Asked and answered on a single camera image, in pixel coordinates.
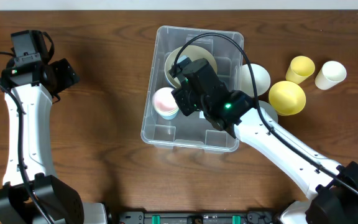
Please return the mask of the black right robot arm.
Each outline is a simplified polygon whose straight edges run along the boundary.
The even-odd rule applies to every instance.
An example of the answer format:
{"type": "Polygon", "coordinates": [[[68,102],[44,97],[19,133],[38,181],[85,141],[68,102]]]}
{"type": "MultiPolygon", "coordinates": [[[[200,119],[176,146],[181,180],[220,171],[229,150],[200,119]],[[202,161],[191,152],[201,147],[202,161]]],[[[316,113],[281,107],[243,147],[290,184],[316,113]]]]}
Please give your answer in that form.
{"type": "Polygon", "coordinates": [[[314,151],[276,123],[255,100],[230,91],[205,58],[180,57],[168,71],[180,82],[172,95],[185,116],[201,111],[213,128],[262,153],[306,196],[278,218],[280,223],[358,223],[358,164],[340,163],[314,151]]]}

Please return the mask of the cream white cup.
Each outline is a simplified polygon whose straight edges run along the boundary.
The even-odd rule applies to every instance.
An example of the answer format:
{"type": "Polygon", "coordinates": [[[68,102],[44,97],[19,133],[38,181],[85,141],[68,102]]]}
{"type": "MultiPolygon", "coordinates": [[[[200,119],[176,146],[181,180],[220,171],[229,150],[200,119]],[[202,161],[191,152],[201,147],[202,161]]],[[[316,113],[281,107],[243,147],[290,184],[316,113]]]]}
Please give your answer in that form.
{"type": "Polygon", "coordinates": [[[314,83],[320,90],[328,90],[343,82],[346,77],[347,71],[343,64],[337,61],[328,61],[322,66],[314,83]]]}

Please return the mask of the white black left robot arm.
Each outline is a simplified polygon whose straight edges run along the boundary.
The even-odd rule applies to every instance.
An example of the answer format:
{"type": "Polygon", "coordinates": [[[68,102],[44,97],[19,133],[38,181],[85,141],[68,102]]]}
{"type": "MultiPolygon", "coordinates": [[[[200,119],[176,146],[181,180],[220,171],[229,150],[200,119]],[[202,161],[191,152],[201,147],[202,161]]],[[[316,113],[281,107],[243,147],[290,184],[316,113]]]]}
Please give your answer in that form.
{"type": "Polygon", "coordinates": [[[83,202],[58,179],[50,145],[53,97],[78,83],[67,59],[49,65],[29,57],[2,71],[9,115],[9,157],[0,189],[1,223],[109,223],[103,203],[83,202]]]}

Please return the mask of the pink cup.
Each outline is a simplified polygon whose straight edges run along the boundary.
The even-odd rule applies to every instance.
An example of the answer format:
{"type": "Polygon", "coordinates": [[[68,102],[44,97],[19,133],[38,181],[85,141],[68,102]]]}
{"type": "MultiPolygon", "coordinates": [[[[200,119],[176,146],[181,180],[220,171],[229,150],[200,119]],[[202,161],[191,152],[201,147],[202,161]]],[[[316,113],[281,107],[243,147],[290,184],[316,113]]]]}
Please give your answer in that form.
{"type": "Polygon", "coordinates": [[[156,112],[160,114],[172,114],[179,110],[172,95],[173,90],[171,87],[163,87],[154,93],[152,104],[156,112]]]}

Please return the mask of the yellow cup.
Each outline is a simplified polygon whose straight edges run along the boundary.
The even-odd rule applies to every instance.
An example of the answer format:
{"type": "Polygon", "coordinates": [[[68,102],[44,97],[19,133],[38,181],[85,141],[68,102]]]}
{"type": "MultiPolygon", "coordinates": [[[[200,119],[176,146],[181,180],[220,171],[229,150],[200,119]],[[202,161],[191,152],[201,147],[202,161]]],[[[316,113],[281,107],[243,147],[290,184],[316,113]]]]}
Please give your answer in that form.
{"type": "Polygon", "coordinates": [[[315,71],[315,64],[309,57],[297,56],[291,62],[285,75],[289,82],[300,84],[310,77],[315,71]]]}

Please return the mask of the cream beige bowl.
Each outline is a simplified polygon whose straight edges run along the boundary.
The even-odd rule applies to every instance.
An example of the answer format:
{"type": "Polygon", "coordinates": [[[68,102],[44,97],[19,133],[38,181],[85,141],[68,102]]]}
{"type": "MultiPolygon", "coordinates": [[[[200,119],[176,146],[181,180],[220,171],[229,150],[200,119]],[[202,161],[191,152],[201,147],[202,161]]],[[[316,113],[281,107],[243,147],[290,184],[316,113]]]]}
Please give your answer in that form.
{"type": "MultiPolygon", "coordinates": [[[[171,52],[168,55],[167,59],[165,60],[165,68],[164,68],[165,69],[165,78],[166,78],[168,84],[172,88],[180,87],[180,82],[179,82],[178,78],[172,78],[168,72],[171,69],[171,67],[174,63],[174,60],[177,56],[177,53],[179,53],[180,49],[181,49],[181,47],[175,49],[173,52],[171,52]]],[[[196,45],[190,45],[181,53],[180,56],[183,56],[183,55],[189,57],[192,61],[200,59],[200,58],[205,58],[209,62],[209,64],[212,66],[214,71],[216,73],[218,72],[217,63],[216,63],[216,60],[214,59],[213,55],[202,47],[198,47],[196,45]]]]}

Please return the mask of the light blue cup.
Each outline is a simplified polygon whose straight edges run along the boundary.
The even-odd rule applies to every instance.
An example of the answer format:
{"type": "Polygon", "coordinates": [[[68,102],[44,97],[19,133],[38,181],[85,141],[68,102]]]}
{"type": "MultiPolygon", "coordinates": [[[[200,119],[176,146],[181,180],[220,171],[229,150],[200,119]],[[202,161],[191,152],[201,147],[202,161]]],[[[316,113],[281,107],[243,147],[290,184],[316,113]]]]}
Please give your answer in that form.
{"type": "Polygon", "coordinates": [[[159,112],[158,114],[165,120],[171,120],[177,116],[178,110],[169,113],[159,112]]]}

